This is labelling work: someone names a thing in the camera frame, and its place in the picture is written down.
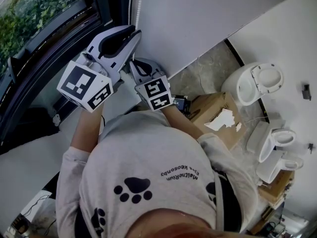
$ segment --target black window frame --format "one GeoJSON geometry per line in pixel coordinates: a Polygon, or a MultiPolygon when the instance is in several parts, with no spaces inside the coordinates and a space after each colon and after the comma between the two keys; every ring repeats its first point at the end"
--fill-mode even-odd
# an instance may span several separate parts
{"type": "Polygon", "coordinates": [[[128,0],[76,1],[11,58],[0,82],[0,154],[25,110],[50,79],[95,35],[127,24],[126,4],[128,0]]]}

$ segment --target paw print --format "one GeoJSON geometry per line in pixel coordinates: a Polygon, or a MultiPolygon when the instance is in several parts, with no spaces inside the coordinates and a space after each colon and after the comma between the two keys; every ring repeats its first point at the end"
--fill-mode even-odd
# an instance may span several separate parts
{"type": "Polygon", "coordinates": [[[215,204],[216,203],[216,187],[214,185],[214,182],[210,182],[208,183],[208,185],[206,186],[206,191],[208,192],[208,197],[209,199],[215,204]]]}
{"type": "MultiPolygon", "coordinates": [[[[129,188],[130,192],[136,194],[132,197],[131,201],[134,204],[138,204],[141,199],[142,196],[139,195],[139,193],[144,192],[143,194],[143,198],[145,200],[150,200],[152,198],[152,192],[150,192],[149,190],[146,191],[149,187],[150,187],[150,180],[149,179],[140,179],[140,178],[136,178],[136,177],[129,177],[127,179],[124,180],[125,185],[127,185],[127,187],[129,188]]],[[[117,195],[120,195],[120,201],[121,202],[126,202],[130,195],[128,193],[123,193],[123,188],[122,186],[118,185],[114,188],[114,193],[117,195]]]]}
{"type": "Polygon", "coordinates": [[[93,227],[99,237],[101,237],[101,234],[104,232],[104,229],[100,225],[104,226],[106,224],[106,220],[104,219],[105,215],[106,214],[103,209],[96,208],[91,218],[91,223],[93,224],[93,227]]]}

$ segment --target cardboard box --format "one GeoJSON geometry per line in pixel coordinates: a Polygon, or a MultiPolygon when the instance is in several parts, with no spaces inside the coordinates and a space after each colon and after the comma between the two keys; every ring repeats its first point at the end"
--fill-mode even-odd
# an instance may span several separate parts
{"type": "Polygon", "coordinates": [[[283,196],[285,187],[294,179],[294,175],[295,171],[281,170],[270,184],[259,187],[260,196],[275,204],[283,196]]]}
{"type": "Polygon", "coordinates": [[[239,114],[238,108],[230,93],[214,93],[201,95],[196,98],[190,107],[189,120],[193,122],[204,133],[212,132],[216,134],[231,150],[243,137],[246,132],[246,127],[239,114]],[[236,127],[221,127],[218,131],[206,127],[204,124],[213,121],[222,111],[229,109],[233,112],[235,125],[241,123],[242,126],[237,132],[236,127]]]}

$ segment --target toilet bowl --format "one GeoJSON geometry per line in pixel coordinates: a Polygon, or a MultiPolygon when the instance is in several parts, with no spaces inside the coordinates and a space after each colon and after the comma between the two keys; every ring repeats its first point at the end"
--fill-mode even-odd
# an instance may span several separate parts
{"type": "Polygon", "coordinates": [[[260,121],[252,132],[247,150],[254,153],[257,160],[265,161],[275,146],[289,146],[296,139],[296,133],[290,129],[281,129],[277,123],[260,121]]]}
{"type": "Polygon", "coordinates": [[[281,69],[272,63],[250,63],[232,73],[223,83],[222,92],[230,92],[236,104],[251,105],[264,94],[279,90],[283,84],[281,69]]]}
{"type": "Polygon", "coordinates": [[[273,150],[270,156],[257,167],[257,175],[266,183],[271,183],[280,170],[296,170],[304,165],[301,158],[286,151],[273,150]]]}

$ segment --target toilet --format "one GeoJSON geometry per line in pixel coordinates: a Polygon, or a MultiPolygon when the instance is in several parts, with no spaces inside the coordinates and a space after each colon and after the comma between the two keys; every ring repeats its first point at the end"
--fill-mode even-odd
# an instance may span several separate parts
{"type": "Polygon", "coordinates": [[[271,183],[280,170],[297,170],[304,165],[301,158],[286,151],[273,150],[270,156],[257,167],[256,173],[266,183],[271,183]]]}
{"type": "Polygon", "coordinates": [[[279,90],[283,81],[283,73],[275,64],[254,62],[232,73],[221,91],[230,92],[237,105],[248,106],[264,94],[279,90]]]}
{"type": "Polygon", "coordinates": [[[260,121],[252,132],[247,150],[254,153],[257,160],[264,162],[275,146],[289,146],[296,139],[296,133],[290,129],[281,128],[278,122],[260,121]]]}

